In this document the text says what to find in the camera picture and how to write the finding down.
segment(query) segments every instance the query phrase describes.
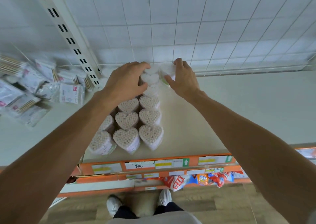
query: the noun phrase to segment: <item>dark pants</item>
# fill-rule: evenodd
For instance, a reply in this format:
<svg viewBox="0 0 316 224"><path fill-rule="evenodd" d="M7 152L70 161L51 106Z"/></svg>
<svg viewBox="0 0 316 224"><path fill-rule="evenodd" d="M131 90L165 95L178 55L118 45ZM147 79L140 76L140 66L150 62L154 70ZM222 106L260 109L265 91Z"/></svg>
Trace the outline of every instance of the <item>dark pants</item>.
<svg viewBox="0 0 316 224"><path fill-rule="evenodd" d="M175 212L175 211L183 211L180 207L176 205L174 202L169 202L167 206L158 206L155 210L154 215L162 214L165 212ZM123 218L123 219L137 219L134 212L127 207L127 206L121 206L113 218Z"/></svg>

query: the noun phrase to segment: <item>white sneaker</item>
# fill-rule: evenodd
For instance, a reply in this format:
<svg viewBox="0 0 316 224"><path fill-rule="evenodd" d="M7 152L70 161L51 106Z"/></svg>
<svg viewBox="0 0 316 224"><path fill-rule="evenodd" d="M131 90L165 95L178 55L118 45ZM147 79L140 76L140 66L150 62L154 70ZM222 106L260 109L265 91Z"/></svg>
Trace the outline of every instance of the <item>white sneaker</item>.
<svg viewBox="0 0 316 224"><path fill-rule="evenodd" d="M169 202L172 202L171 192L169 189L164 189L159 195L158 206L167 206Z"/></svg>
<svg viewBox="0 0 316 224"><path fill-rule="evenodd" d="M111 217L113 218L114 215L116 214L116 212L118 211L118 209L123 206L121 200L115 196L115 195L110 195L109 198L106 201L106 206L107 209L109 210L109 213L111 215Z"/></svg>

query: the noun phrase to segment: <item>green arrow sign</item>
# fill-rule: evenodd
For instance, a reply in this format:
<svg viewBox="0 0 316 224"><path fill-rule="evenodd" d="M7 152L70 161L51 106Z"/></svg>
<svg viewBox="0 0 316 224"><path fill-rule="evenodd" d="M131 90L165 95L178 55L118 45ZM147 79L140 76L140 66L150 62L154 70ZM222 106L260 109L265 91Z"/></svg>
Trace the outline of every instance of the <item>green arrow sign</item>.
<svg viewBox="0 0 316 224"><path fill-rule="evenodd" d="M183 159L182 166L189 166L189 162L190 162L190 159L189 159L189 158L184 158L184 159Z"/></svg>

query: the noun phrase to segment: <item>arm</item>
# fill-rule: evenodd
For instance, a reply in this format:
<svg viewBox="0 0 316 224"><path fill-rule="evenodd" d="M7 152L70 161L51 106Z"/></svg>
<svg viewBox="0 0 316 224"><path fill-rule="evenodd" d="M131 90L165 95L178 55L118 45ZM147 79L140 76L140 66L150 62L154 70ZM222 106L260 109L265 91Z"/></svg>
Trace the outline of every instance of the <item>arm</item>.
<svg viewBox="0 0 316 224"><path fill-rule="evenodd" d="M138 79L147 63L113 71L105 88L0 175L0 223L38 223L65 185L106 116L147 89Z"/></svg>
<svg viewBox="0 0 316 224"><path fill-rule="evenodd" d="M306 223L316 210L316 167L283 140L200 90L187 62L177 59L175 92L191 103L236 158L267 201L289 223Z"/></svg>

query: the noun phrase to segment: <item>white wire grid panel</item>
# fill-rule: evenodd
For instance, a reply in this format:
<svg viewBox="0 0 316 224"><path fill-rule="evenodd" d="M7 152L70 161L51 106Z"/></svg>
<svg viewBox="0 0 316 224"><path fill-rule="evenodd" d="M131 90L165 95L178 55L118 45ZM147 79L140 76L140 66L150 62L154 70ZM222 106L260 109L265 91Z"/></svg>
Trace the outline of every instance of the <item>white wire grid panel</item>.
<svg viewBox="0 0 316 224"><path fill-rule="evenodd" d="M316 0L65 2L101 65L182 57L201 76L296 71L316 51ZM14 53L12 42L30 57L79 64L36 0L0 3L1 52Z"/></svg>

